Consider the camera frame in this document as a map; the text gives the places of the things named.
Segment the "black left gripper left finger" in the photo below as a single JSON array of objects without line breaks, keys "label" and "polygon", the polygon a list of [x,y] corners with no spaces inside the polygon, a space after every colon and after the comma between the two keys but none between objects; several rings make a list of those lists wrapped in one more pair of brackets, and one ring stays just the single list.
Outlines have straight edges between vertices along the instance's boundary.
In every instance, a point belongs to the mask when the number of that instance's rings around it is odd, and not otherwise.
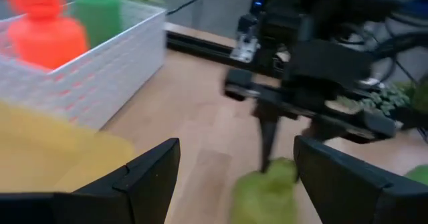
[{"label": "black left gripper left finger", "polygon": [[0,224],[164,224],[180,157],[170,138],[71,193],[1,193]]}]

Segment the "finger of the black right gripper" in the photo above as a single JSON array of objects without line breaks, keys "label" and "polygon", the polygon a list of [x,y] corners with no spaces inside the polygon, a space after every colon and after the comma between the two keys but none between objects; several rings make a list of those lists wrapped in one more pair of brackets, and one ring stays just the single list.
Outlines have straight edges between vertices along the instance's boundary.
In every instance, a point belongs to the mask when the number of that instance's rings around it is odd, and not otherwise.
[{"label": "finger of the black right gripper", "polygon": [[259,121],[261,133],[261,164],[260,171],[265,173],[270,165],[270,156],[274,145],[279,114],[274,108],[264,104],[257,104],[253,115]]},{"label": "finger of the black right gripper", "polygon": [[301,133],[302,138],[315,140],[321,144],[339,136],[340,127],[323,120],[311,120],[309,126]]}]

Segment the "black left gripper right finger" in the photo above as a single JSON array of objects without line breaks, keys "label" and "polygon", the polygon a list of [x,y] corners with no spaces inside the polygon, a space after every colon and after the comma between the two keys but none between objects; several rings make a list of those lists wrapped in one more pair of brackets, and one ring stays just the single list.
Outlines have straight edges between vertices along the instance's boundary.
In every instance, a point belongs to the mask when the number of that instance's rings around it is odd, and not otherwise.
[{"label": "black left gripper right finger", "polygon": [[428,186],[304,136],[298,175],[323,224],[428,224]]}]

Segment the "yellow-green toy pear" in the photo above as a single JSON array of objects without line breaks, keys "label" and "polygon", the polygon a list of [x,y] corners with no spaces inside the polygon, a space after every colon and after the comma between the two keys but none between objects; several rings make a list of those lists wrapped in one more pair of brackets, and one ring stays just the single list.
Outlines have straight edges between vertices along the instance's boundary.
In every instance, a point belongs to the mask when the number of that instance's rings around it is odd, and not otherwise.
[{"label": "yellow-green toy pear", "polygon": [[281,157],[271,161],[266,172],[237,179],[228,224],[297,224],[296,177],[295,162]]}]

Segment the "orange squeeze bottle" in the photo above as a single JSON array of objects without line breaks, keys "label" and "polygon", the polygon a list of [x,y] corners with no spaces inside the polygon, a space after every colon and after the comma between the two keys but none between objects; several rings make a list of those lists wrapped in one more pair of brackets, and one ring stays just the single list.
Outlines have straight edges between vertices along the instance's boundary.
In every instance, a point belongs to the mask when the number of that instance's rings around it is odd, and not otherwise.
[{"label": "orange squeeze bottle", "polygon": [[64,15],[65,0],[9,0],[21,14],[7,28],[7,38],[19,60],[54,70],[89,50],[86,30]]}]

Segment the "green squeeze bottle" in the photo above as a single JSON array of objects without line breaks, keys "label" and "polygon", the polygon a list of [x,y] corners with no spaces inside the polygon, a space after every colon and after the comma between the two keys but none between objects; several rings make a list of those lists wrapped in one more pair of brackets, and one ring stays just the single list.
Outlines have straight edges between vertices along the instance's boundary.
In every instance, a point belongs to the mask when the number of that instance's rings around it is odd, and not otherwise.
[{"label": "green squeeze bottle", "polygon": [[74,0],[73,14],[84,26],[91,48],[122,31],[120,0]]}]

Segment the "small potted succulent plant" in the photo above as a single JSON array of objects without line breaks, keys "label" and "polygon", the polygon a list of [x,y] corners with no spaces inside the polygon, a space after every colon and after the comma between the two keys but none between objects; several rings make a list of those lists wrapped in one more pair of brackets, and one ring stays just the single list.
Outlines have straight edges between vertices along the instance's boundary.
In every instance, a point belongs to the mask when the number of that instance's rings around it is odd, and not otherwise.
[{"label": "small potted succulent plant", "polygon": [[397,82],[387,85],[377,91],[372,91],[368,97],[360,100],[340,96],[336,101],[349,110],[368,110],[389,118],[398,109],[416,110],[428,114],[428,79],[419,83]]}]

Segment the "yellow translucent plastic bin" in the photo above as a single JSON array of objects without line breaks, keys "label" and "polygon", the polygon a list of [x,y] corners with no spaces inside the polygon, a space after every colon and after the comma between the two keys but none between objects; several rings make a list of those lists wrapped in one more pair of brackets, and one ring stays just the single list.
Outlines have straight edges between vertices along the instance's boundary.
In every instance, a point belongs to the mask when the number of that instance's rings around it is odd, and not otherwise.
[{"label": "yellow translucent plastic bin", "polygon": [[135,155],[123,138],[0,102],[0,193],[72,192]]}]

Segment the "white perforated plastic basket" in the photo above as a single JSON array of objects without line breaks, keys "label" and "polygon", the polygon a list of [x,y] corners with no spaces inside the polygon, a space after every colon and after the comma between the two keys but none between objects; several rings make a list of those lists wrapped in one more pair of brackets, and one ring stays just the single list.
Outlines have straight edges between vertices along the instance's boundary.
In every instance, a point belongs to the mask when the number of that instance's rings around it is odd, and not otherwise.
[{"label": "white perforated plastic basket", "polygon": [[0,100],[100,129],[165,60],[165,9],[121,1],[123,31],[56,70],[21,63],[0,21]]}]

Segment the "black aluminium table frame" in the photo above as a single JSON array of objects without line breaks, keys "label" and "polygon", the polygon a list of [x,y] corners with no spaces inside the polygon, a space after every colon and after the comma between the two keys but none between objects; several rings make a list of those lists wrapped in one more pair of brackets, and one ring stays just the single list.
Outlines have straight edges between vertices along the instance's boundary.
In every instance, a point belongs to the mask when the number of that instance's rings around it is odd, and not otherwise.
[{"label": "black aluminium table frame", "polygon": [[257,74],[277,79],[280,79],[282,76],[281,69],[246,64],[231,59],[229,55],[232,52],[232,47],[214,43],[212,41],[198,39],[189,35],[183,35],[181,33],[167,31],[167,47],[175,51],[194,55],[227,66],[232,66],[244,70],[251,70],[252,72]]}]

